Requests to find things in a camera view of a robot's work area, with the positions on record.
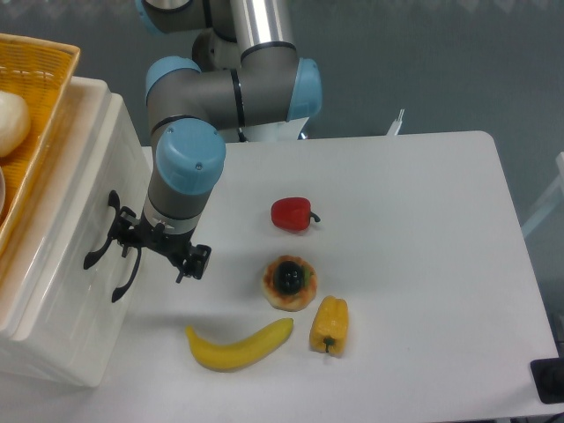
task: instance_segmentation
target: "black olive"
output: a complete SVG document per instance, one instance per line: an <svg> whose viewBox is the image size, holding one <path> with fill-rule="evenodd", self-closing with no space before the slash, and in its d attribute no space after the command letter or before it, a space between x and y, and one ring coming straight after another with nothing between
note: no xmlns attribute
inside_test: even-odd
<svg viewBox="0 0 564 423"><path fill-rule="evenodd" d="M303 269L296 262L282 262L274 271L274 288L284 295L294 295L304 286Z"/></svg>

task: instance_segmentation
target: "yellow basket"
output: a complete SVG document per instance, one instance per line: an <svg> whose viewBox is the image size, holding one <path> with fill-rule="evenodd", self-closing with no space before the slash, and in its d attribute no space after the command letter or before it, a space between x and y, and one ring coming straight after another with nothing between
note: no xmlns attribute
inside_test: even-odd
<svg viewBox="0 0 564 423"><path fill-rule="evenodd" d="M6 201L0 214L0 255L26 208L57 110L79 57L78 47L0 33L0 91L23 97L32 120L24 142L0 158L6 179Z"/></svg>

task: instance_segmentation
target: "red bell pepper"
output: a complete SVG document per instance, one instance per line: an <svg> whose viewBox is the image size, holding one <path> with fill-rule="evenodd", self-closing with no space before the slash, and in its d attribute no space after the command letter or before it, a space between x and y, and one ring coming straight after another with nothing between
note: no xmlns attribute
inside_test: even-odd
<svg viewBox="0 0 564 423"><path fill-rule="evenodd" d="M321 221L319 216L311 211L311 203L307 198L282 198L271 207L272 223L287 231L298 232L307 229L312 218L315 222Z"/></svg>

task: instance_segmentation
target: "fake fruit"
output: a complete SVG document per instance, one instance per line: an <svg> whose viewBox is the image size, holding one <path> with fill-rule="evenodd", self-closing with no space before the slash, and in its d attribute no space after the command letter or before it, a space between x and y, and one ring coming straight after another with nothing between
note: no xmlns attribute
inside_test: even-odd
<svg viewBox="0 0 564 423"><path fill-rule="evenodd" d="M198 363L211 370L227 371L246 367L263 359L290 337L293 319L277 320L242 341L217 345L199 337L191 326L186 327L190 350Z"/></svg>
<svg viewBox="0 0 564 423"><path fill-rule="evenodd" d="M272 223L287 231L299 232L308 229L312 218L315 222L321 221L319 216L311 211L311 203L307 198L282 198L271 207Z"/></svg>
<svg viewBox="0 0 564 423"><path fill-rule="evenodd" d="M26 139L31 128L29 108L17 94L0 91L0 157L5 157Z"/></svg>
<svg viewBox="0 0 564 423"><path fill-rule="evenodd" d="M301 257L280 256L266 266L261 287L274 308L299 311L315 298L317 274Z"/></svg>
<svg viewBox="0 0 564 423"><path fill-rule="evenodd" d="M345 300L323 298L309 332L309 344L320 353L341 355L345 349L349 312Z"/></svg>

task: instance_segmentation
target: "blue joint cap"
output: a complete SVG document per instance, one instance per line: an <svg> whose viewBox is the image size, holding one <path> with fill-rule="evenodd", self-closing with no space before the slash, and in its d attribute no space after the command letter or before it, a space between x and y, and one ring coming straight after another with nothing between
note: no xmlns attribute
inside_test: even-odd
<svg viewBox="0 0 564 423"><path fill-rule="evenodd" d="M316 115L321 110L323 89L317 64L312 59L300 59L286 121Z"/></svg>
<svg viewBox="0 0 564 423"><path fill-rule="evenodd" d="M209 123L186 118L172 122L160 136L155 166L175 191L198 196L211 191L226 158L226 143Z"/></svg>
<svg viewBox="0 0 564 423"><path fill-rule="evenodd" d="M149 16L147 15L147 12L145 11L145 8L143 6L143 0L135 0L135 7L137 8L137 12L139 13L141 22L143 22L143 25L145 25L145 28L147 29L147 31L149 31L149 33L152 33L153 35L165 34L160 31L159 28L155 26L155 24L153 24L151 18L149 18Z"/></svg>
<svg viewBox="0 0 564 423"><path fill-rule="evenodd" d="M155 85L159 79L179 69L192 69L198 73L202 73L197 63L191 59L179 56L169 56L159 59L157 62L153 63L147 71L147 77L145 79L145 102L147 102L147 97L149 96L152 86Z"/></svg>

